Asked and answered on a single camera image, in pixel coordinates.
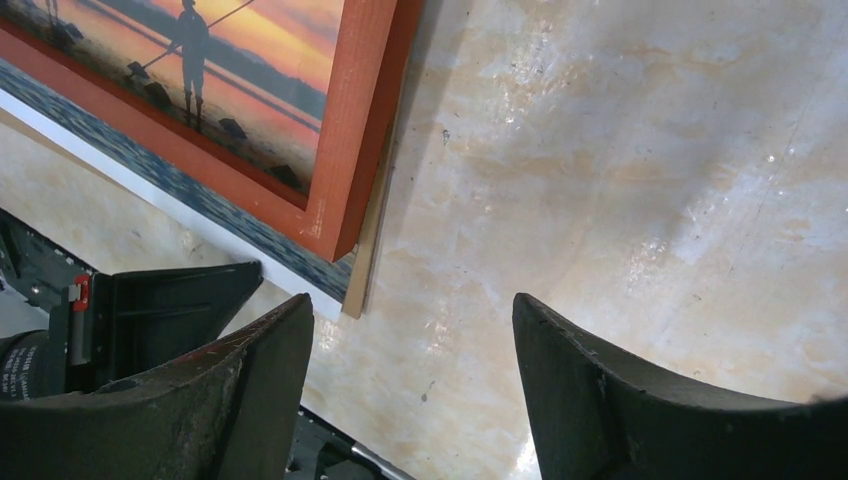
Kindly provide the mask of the sunset photo print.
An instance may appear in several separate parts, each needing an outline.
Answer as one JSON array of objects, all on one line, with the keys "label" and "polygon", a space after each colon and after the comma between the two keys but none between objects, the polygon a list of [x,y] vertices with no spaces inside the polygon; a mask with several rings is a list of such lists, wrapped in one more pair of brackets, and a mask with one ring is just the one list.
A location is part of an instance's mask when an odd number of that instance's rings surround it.
[{"label": "sunset photo print", "polygon": [[96,269],[258,261],[340,316],[353,256],[283,230],[316,193],[341,3],[5,1],[1,203]]}]

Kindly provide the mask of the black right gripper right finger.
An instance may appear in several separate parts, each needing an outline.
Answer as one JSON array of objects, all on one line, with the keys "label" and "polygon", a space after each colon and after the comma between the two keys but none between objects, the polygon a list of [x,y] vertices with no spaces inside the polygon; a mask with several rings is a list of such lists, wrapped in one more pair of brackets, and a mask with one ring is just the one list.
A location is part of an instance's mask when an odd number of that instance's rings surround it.
[{"label": "black right gripper right finger", "polygon": [[845,398],[792,403],[675,373],[519,293],[518,368],[545,479],[843,479]]}]

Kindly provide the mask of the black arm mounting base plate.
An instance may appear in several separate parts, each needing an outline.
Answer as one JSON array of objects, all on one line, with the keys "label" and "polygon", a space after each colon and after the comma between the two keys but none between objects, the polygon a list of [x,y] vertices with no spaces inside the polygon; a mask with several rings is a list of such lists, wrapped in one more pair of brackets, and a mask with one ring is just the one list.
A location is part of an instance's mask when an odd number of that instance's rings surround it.
[{"label": "black arm mounting base plate", "polygon": [[[1,216],[1,340],[46,329],[61,292],[82,274],[100,273],[14,216]],[[214,341],[233,332],[224,327]],[[68,393],[91,393],[91,383]],[[403,472],[299,404],[280,479],[400,479]]]}]

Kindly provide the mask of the red wooden photo frame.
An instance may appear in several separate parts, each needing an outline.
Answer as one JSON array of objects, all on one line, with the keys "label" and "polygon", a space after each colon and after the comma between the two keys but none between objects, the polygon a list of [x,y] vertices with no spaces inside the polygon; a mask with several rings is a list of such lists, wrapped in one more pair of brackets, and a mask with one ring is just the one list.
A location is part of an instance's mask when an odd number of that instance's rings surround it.
[{"label": "red wooden photo frame", "polygon": [[260,224],[359,236],[420,1],[5,1],[1,57]]}]

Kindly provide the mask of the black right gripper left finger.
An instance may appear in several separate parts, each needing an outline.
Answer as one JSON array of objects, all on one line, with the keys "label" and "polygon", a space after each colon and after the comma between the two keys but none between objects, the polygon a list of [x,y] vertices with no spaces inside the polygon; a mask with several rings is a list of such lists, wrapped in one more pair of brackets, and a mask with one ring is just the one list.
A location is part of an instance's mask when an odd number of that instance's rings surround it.
[{"label": "black right gripper left finger", "polygon": [[247,326],[91,393],[1,406],[5,479],[280,479],[312,350],[298,294]]}]

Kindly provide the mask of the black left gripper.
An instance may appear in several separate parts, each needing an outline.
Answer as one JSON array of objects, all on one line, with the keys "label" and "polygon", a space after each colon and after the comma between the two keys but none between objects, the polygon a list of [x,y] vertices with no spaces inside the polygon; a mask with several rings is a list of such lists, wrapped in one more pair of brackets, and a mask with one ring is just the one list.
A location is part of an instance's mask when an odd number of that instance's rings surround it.
[{"label": "black left gripper", "polygon": [[218,338],[263,282],[257,261],[82,274],[61,292],[46,329],[1,340],[1,399],[96,388]]}]

